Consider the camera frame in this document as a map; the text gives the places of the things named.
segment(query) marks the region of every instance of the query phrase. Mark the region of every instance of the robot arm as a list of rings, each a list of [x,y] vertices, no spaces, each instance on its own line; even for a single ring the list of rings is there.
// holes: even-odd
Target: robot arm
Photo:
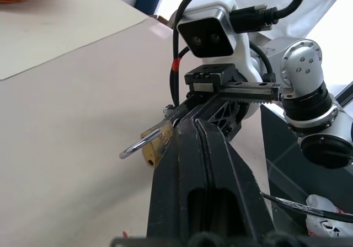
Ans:
[[[185,10],[178,30],[203,64],[232,63],[247,82],[261,82],[252,64],[248,35],[239,33],[246,28],[244,23],[238,26],[240,16],[236,16],[235,8],[235,0],[195,0]],[[285,119],[305,157],[329,169],[350,165],[353,119],[326,88],[319,45],[312,40],[283,37],[265,47],[276,84],[282,87],[279,102]],[[250,104],[245,119],[257,108],[257,104]]]
[[[276,82],[284,87],[285,119],[305,157],[329,169],[350,165],[353,119],[327,90],[319,45],[307,39],[280,38],[266,47]]]

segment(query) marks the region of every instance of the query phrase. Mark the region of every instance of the cardboard sheet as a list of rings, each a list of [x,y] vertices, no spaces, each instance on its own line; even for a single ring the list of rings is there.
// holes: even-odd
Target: cardboard sheet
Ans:
[[[0,4],[0,80],[146,18],[121,0],[26,0]]]

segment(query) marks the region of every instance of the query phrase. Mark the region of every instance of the black cable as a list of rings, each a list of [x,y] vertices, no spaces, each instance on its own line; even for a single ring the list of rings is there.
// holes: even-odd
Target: black cable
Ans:
[[[185,48],[182,49],[182,51],[179,52],[178,54],[178,58],[179,59],[182,59],[184,57],[184,55],[186,53],[188,53],[190,51],[189,47],[186,46]],[[174,71],[173,69],[170,70],[170,75],[169,75],[169,87],[170,87],[170,93],[172,94],[172,99],[173,99],[173,103],[175,105],[175,102],[174,102],[174,83],[173,83],[173,74],[174,74]]]
[[[189,47],[186,46],[185,48],[182,49],[182,51],[179,52],[178,58],[184,57],[184,55],[185,55],[186,53],[188,53],[189,51],[190,51]]]
[[[173,71],[173,103],[174,106],[179,106],[179,71]]]
[[[255,45],[253,42],[250,41],[249,44],[250,44],[250,48],[257,55],[259,55],[260,59],[263,61],[264,65],[266,67],[267,73],[273,73],[271,63],[270,63],[269,59],[267,58],[266,54],[264,54],[264,52],[259,47],[257,47],[257,45]]]
[[[309,206],[302,205],[302,204],[299,204],[299,203],[296,203],[293,201],[289,201],[286,199],[278,198],[275,196],[270,196],[270,195],[267,195],[264,193],[263,193],[263,197],[272,201],[272,202],[275,202],[280,207],[284,207],[289,210],[300,212],[302,214],[308,214],[308,215],[316,216],[316,217],[320,217],[320,218],[333,219],[334,221],[353,223],[353,215],[338,214],[335,212],[319,210],[318,208],[309,207]]]
[[[303,2],[303,0],[293,0],[287,7],[275,11],[274,12],[274,18],[275,19],[281,19],[284,17],[287,17],[291,13],[293,13]]]

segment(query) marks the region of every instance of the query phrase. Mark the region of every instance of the table surface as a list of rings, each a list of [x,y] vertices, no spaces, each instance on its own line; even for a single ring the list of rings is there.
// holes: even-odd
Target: table surface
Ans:
[[[145,235],[153,170],[118,155],[163,119],[171,61],[172,31],[148,18],[0,82],[1,246]],[[187,54],[181,79],[200,63]],[[232,144],[269,192],[259,111]]]
[[[0,6],[0,80],[144,21],[121,0],[24,0]]]

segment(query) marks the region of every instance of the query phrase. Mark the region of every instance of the black plastic part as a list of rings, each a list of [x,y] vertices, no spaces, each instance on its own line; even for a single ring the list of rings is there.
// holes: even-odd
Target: black plastic part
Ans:
[[[209,232],[260,242],[272,231],[250,168],[217,126],[188,115],[154,171],[147,238]]]
[[[353,99],[353,82],[344,88],[337,96],[336,100],[343,108]]]
[[[286,115],[298,121],[314,119],[325,114],[330,109],[331,104],[332,100],[325,82],[318,89],[306,96],[295,99],[284,99],[282,102]]]
[[[229,19],[236,33],[248,33],[268,30],[267,27],[277,24],[274,18],[277,8],[256,10],[255,6],[231,11]]]
[[[178,25],[178,31],[198,58],[230,56],[234,53],[223,26],[216,18]]]
[[[220,87],[235,80],[237,73],[232,63],[201,65],[185,75],[185,83],[212,83]]]
[[[262,78],[265,83],[275,83],[276,82],[276,74],[274,74],[274,73],[265,73],[262,76]]]
[[[241,121],[248,111],[247,103],[238,103],[230,99],[223,99],[220,95],[213,95],[207,103],[191,110],[186,119],[203,119],[216,126],[223,132],[228,141],[231,141],[241,129]]]
[[[269,235],[262,243],[254,239],[234,237],[220,238],[214,234],[199,233],[189,242],[169,238],[115,238],[111,247],[351,247],[351,238],[318,238],[310,236],[294,236],[273,234]]]
[[[314,164],[328,169],[343,168],[352,163],[353,148],[344,139],[330,135],[311,135],[303,139],[301,150]]]
[[[332,126],[332,122],[330,119],[328,119],[326,122],[323,122],[321,125],[318,125],[316,127],[294,127],[291,124],[288,124],[288,127],[291,129],[291,131],[298,132],[298,133],[303,133],[303,134],[315,134],[315,133],[320,133],[326,128]]]
[[[185,117],[192,109],[206,103],[210,97],[212,96],[209,93],[189,92],[187,99],[177,108],[174,108],[174,110],[165,117],[165,120],[170,121],[174,125],[177,121],[180,121]]]

